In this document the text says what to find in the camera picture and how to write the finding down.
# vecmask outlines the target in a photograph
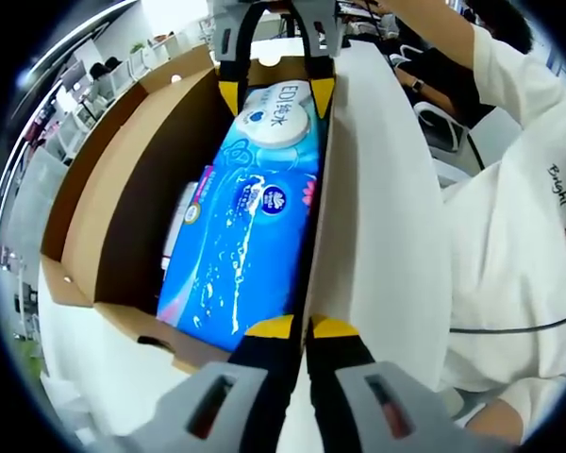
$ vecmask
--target hand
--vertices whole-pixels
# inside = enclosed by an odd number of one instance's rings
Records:
[[[394,68],[394,73],[396,74],[396,78],[398,78],[400,84],[404,87],[412,87],[417,80],[416,76],[411,75],[407,71],[403,71],[400,68]]]

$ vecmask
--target open cardboard box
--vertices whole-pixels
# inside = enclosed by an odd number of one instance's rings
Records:
[[[182,79],[173,83],[173,76]],[[252,62],[250,86],[290,79],[307,79],[303,58],[274,67]],[[205,46],[157,68],[106,112],[82,146],[42,241],[56,303],[94,307],[135,341],[171,350],[187,372],[229,354],[156,319],[161,251],[177,198],[211,164],[232,121]],[[316,246],[311,222],[296,291],[303,299]],[[308,302],[301,302],[305,310]]]

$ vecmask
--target desk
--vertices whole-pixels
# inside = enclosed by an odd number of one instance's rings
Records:
[[[300,39],[255,42],[254,57],[302,55]],[[329,156],[333,190],[316,251],[314,310],[348,319],[376,359],[438,385],[450,318],[450,256],[442,199],[425,139],[386,61],[367,42],[336,60]],[[41,272],[42,346],[49,373],[73,380],[100,428],[126,434],[186,375],[98,313],[57,306]],[[303,367],[278,451],[322,451]]]

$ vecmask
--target blue package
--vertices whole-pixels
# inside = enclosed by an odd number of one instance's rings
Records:
[[[318,175],[319,149],[310,85],[290,80],[249,94],[213,163]]]
[[[315,177],[206,167],[161,289],[158,319],[232,351],[286,314]]]

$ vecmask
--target pink flower graphic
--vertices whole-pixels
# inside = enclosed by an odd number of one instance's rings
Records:
[[[306,206],[310,206],[312,203],[312,196],[314,195],[314,181],[309,181],[307,187],[302,192],[304,193],[302,201]]]

